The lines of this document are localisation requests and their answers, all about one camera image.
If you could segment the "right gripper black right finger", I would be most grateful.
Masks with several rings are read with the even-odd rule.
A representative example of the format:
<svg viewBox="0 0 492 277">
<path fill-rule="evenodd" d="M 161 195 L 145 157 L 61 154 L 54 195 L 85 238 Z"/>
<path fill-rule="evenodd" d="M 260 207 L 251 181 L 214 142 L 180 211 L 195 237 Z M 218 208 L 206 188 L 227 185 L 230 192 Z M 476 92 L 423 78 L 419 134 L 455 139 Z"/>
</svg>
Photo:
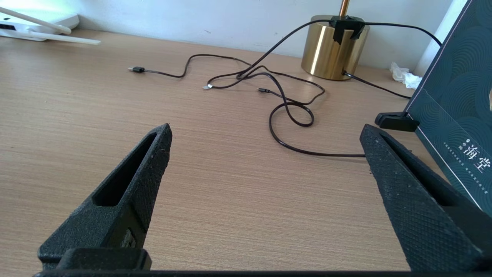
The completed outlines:
<svg viewBox="0 0 492 277">
<path fill-rule="evenodd" d="M 360 142 L 412 271 L 491 271 L 490 216 L 387 132 L 367 124 Z"/>
</svg>

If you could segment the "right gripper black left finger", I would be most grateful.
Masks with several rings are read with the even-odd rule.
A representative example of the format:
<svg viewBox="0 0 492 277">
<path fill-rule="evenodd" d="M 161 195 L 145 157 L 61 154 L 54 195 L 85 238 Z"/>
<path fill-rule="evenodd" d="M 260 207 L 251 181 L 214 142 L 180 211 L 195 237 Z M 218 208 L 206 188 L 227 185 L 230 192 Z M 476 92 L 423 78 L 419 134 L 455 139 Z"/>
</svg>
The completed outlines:
<svg viewBox="0 0 492 277">
<path fill-rule="evenodd" d="M 39 247 L 42 268 L 55 269 L 69 249 L 142 248 L 171 142 L 168 124 L 149 131 Z"/>
</svg>

